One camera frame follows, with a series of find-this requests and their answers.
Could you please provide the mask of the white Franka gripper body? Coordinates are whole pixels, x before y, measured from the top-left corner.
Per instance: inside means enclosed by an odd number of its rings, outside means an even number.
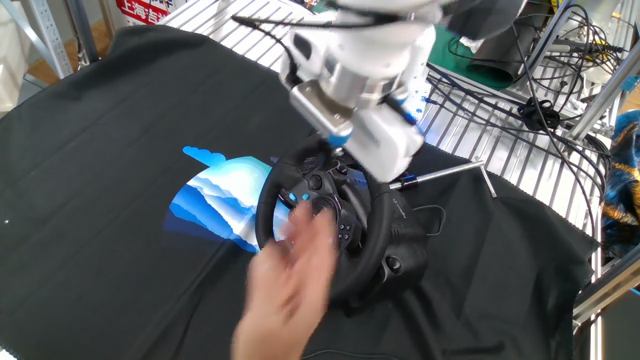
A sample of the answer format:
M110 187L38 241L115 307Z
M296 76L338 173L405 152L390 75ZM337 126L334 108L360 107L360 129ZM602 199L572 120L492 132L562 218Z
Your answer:
M424 141L425 29L292 29L284 43L280 79L303 118L376 180L403 173Z

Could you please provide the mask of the person hand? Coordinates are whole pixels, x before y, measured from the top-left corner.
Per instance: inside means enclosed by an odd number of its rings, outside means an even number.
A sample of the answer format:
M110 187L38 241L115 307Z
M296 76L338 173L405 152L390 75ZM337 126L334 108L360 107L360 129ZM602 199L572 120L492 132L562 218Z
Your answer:
M286 237L269 241L249 265L234 342L305 345L327 311L336 261L332 213L315 215L308 202L299 204L289 216Z

